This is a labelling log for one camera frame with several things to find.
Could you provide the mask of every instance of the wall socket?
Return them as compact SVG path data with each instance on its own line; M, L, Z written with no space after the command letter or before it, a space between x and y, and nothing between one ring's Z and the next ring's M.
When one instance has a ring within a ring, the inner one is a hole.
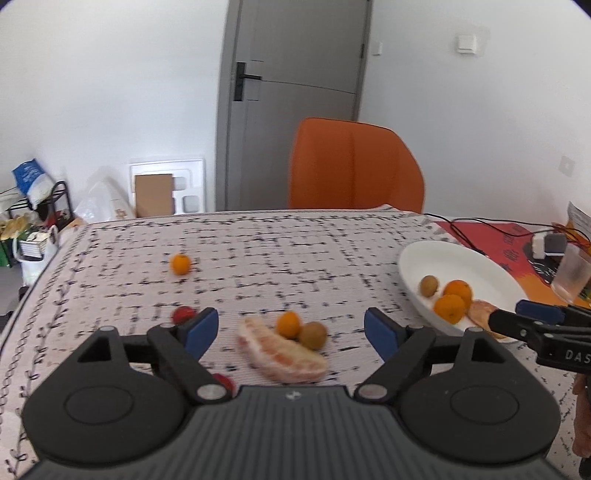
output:
M574 172L574 160L563 156L558 166L558 171L567 177L572 177Z

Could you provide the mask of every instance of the red placemat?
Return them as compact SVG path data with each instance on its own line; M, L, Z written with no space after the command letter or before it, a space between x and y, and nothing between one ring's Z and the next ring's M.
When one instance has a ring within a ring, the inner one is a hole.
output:
M437 222L451 235L457 238L462 245L468 246L466 242L458 238L452 231L449 223ZM495 223L497 228L514 234L529 233L522 226L516 223ZM476 222L456 222L462 233L478 248L483 250L487 256L507 270L513 278L524 289L530 300L547 303L550 305L566 305L558 298L550 288L550 282L543 279L536 272L536 268L541 269L542 264L537 264L535 260L529 260L526 252L531 250L531 236L513 237L505 235L484 223ZM582 307L589 307L589 302L577 299L575 304Z

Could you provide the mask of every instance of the red cherry tomato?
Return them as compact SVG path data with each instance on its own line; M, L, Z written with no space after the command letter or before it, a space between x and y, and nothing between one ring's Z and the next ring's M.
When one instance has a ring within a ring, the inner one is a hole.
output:
M212 377L226 387L226 390L228 390L232 396L236 394L236 385L234 385L234 382L229 377L222 374L213 374Z
M183 323L188 322L190 319L195 317L196 314L197 312L195 312L194 309L183 305L173 312L171 318L175 325L182 325Z

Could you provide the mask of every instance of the orange chair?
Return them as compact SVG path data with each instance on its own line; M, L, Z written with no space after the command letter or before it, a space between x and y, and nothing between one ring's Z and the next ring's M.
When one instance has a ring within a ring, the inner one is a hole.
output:
M292 209L365 209L388 203L421 213L423 175L391 130L307 118L297 131L290 165Z

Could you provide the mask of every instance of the white plate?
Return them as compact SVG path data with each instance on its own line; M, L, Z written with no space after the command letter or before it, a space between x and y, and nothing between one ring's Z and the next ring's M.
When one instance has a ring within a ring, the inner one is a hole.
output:
M452 336L462 336L464 330L474 326L467 317L451 325L433 312L433 303L441 295L443 287L452 280L468 282L475 300L488 301L509 312L515 311L518 301L527 299L523 288L502 267L490 258L457 244L437 240L411 244L402 251L398 268L408 296L422 317ZM426 275L433 275L439 280L439 290L430 299L418 291L418 285ZM517 340L508 338L499 341L511 343Z

